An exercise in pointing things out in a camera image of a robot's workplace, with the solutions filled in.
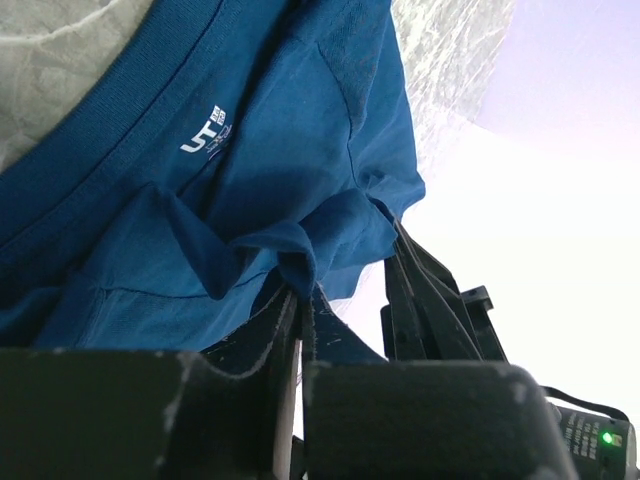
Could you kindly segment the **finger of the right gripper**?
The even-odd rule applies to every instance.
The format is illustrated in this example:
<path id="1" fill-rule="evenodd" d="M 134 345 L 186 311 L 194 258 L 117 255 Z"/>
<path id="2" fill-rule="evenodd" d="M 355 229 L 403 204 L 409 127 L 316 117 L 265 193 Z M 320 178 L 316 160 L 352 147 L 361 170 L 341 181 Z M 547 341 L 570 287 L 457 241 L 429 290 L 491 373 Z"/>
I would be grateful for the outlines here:
<path id="1" fill-rule="evenodd" d="M 425 359 L 481 361 L 483 352 L 451 272 L 396 221 L 396 257 L 406 275 L 422 331 Z"/>
<path id="2" fill-rule="evenodd" d="M 385 293 L 382 308 L 385 355 L 389 360 L 424 360 L 425 349 L 419 317 L 408 289 L 406 275 L 396 257 L 384 261 Z"/>

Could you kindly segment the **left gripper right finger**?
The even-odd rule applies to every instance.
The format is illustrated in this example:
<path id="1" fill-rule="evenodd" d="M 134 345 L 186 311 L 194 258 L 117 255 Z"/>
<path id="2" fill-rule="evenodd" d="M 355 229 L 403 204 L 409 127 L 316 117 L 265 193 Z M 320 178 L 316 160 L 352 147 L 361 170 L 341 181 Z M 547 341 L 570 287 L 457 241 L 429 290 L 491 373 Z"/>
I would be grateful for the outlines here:
<path id="1" fill-rule="evenodd" d="M 302 315 L 312 479 L 574 479 L 541 387 L 481 361 L 386 361 L 316 291 Z"/>

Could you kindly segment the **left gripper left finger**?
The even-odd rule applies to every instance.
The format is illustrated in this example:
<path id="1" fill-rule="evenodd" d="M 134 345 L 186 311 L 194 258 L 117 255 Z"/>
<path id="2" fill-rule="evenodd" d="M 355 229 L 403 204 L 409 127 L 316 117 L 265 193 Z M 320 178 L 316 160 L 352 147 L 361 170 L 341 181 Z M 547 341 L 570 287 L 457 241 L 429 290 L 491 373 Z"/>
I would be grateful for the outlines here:
<path id="1" fill-rule="evenodd" d="M 279 290 L 203 352 L 1 353 L 5 479 L 285 479 L 298 358 Z"/>

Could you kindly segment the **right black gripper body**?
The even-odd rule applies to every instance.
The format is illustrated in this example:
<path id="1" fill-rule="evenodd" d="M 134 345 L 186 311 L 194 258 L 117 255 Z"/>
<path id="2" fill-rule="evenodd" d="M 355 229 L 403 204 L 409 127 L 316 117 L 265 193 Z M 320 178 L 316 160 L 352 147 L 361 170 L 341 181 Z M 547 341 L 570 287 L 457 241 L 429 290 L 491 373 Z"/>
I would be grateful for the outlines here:
<path id="1" fill-rule="evenodd" d="M 489 316 L 492 300 L 483 286 L 461 292 L 471 317 L 483 360 L 507 356 Z M 637 479 L 637 435 L 628 416 L 613 407 L 588 402 L 546 386 L 576 470 L 582 479 Z"/>

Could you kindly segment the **blue printed t-shirt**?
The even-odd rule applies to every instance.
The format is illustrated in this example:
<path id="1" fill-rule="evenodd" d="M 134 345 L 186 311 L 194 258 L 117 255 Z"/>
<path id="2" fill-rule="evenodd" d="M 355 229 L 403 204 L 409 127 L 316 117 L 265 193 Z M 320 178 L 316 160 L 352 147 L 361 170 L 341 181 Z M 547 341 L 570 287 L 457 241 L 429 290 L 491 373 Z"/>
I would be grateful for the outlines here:
<path id="1" fill-rule="evenodd" d="M 387 1 L 5 1 L 1 343 L 203 350 L 425 193 Z"/>

